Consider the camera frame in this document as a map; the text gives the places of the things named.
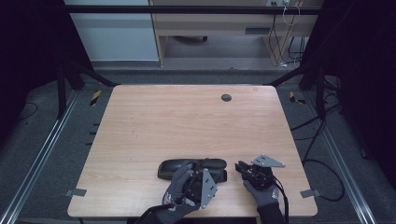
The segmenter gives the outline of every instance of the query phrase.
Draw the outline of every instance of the table top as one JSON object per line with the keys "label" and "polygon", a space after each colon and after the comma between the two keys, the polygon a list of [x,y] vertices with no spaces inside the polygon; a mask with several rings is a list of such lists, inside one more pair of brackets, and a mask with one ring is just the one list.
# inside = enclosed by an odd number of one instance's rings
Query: table top
{"label": "table top", "polygon": [[[221,95],[230,94],[225,102]],[[188,217],[257,217],[254,199],[234,169],[265,154],[286,165],[273,168],[290,216],[317,213],[276,89],[250,85],[121,85],[114,88],[77,189],[71,217],[140,217],[161,204],[170,181],[157,177],[162,161],[224,159],[228,180],[206,209]],[[279,197],[283,212],[283,198]]]}

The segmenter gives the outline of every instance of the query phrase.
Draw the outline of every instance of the black horizontal bar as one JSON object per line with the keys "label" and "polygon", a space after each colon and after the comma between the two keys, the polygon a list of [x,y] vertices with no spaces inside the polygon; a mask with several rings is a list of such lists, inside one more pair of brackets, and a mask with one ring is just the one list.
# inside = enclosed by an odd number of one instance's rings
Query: black horizontal bar
{"label": "black horizontal bar", "polygon": [[335,9],[321,7],[230,7],[230,6],[46,6],[44,9],[69,13],[159,13],[159,14],[285,14],[319,15]]}

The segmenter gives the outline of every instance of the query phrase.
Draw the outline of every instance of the yellow and black tape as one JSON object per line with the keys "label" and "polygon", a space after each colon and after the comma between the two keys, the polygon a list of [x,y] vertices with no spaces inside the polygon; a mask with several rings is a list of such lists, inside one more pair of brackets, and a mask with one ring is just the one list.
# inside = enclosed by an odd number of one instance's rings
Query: yellow and black tape
{"label": "yellow and black tape", "polygon": [[95,106],[96,105],[96,102],[97,102],[97,100],[98,100],[98,98],[100,96],[100,93],[101,93],[101,91],[96,91],[93,94],[93,97],[92,97],[91,102],[90,102],[90,106]]}
{"label": "yellow and black tape", "polygon": [[306,104],[305,100],[297,100],[295,98],[295,96],[294,96],[294,92],[292,92],[292,91],[290,92],[290,101],[294,102],[294,103],[298,103],[300,105],[305,105]]}

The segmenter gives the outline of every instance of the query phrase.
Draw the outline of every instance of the gloved hand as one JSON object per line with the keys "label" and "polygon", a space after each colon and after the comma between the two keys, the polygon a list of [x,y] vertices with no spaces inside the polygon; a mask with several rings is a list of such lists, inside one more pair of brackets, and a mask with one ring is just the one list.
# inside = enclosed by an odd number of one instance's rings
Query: gloved hand
{"label": "gloved hand", "polygon": [[185,161],[180,168],[174,173],[172,182],[163,195],[163,204],[175,204],[173,208],[157,211],[157,218],[165,224],[173,224],[181,220],[187,214],[199,209],[200,204],[195,203],[184,197],[181,201],[178,199],[183,194],[183,186],[189,180],[193,173],[192,163]]}
{"label": "gloved hand", "polygon": [[267,189],[254,189],[247,180],[244,180],[244,186],[253,196],[257,207],[265,206],[270,203],[278,203],[277,198],[279,195],[279,189],[276,185],[272,185]]}

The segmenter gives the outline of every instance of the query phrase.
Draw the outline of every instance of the white wall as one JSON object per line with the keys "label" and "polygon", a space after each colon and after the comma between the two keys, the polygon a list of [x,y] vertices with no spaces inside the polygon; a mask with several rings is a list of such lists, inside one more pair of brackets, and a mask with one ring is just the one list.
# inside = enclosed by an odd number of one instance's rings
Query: white wall
{"label": "white wall", "polygon": [[[64,0],[67,5],[147,6],[148,0]],[[149,14],[71,15],[94,62],[156,61],[158,53]]]}

